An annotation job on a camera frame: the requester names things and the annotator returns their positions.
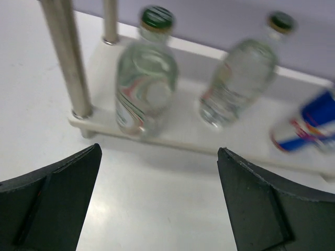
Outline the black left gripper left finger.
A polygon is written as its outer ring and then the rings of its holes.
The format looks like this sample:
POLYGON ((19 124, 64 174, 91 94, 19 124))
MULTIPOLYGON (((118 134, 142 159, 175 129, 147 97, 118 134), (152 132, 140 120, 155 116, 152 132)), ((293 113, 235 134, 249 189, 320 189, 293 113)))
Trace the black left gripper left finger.
POLYGON ((1 250, 76 250, 102 159, 93 144, 1 182, 1 250))

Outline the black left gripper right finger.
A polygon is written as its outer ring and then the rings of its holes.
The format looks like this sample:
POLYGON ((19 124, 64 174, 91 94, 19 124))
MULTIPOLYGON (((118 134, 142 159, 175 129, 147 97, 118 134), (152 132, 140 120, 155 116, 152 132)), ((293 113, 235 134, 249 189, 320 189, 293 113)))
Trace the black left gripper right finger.
POLYGON ((219 149, 217 165, 237 250, 334 250, 334 194, 227 148, 219 149))

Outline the blue silver drink can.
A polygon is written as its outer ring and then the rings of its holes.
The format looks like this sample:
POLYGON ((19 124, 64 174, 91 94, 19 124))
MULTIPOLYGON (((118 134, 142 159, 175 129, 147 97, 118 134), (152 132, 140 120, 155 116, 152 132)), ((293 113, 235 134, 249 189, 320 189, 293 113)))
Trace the blue silver drink can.
POLYGON ((324 153, 334 152, 334 84, 275 125, 270 139, 283 152, 309 145, 324 153))

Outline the clear glass bottle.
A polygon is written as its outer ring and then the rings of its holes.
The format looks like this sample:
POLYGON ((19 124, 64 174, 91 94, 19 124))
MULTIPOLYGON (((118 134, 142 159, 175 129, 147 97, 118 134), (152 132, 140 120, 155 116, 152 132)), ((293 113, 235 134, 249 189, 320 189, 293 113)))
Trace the clear glass bottle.
POLYGON ((116 74, 116 122, 132 138, 159 132, 177 87, 178 65, 168 46, 174 16, 166 8, 142 9, 139 35, 122 52, 116 74))
POLYGON ((273 81, 278 49, 295 27, 292 16, 273 11, 260 35, 245 38, 228 51, 199 99, 199 115, 205 122, 223 127, 238 120, 273 81))

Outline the clear glass bottle front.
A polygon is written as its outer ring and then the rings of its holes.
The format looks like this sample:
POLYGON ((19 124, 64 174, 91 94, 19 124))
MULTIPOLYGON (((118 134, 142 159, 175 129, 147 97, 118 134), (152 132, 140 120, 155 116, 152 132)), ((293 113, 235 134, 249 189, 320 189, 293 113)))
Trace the clear glass bottle front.
POLYGON ((122 52, 116 74, 116 122, 132 138, 159 132, 177 87, 178 65, 168 46, 174 16, 166 8, 142 9, 139 35, 122 52))

